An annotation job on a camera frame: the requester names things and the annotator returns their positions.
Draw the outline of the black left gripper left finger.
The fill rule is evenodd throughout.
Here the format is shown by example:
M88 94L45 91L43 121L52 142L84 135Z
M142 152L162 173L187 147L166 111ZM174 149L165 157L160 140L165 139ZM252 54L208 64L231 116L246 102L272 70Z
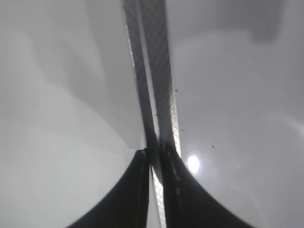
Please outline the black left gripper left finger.
M145 228L149 206L148 151L137 150L120 180L70 228Z

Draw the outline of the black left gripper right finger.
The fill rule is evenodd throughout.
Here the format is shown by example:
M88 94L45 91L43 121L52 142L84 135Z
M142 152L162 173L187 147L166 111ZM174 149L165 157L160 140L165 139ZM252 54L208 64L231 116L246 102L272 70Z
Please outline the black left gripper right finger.
M166 225L169 228L249 228L195 180L174 147L160 151Z

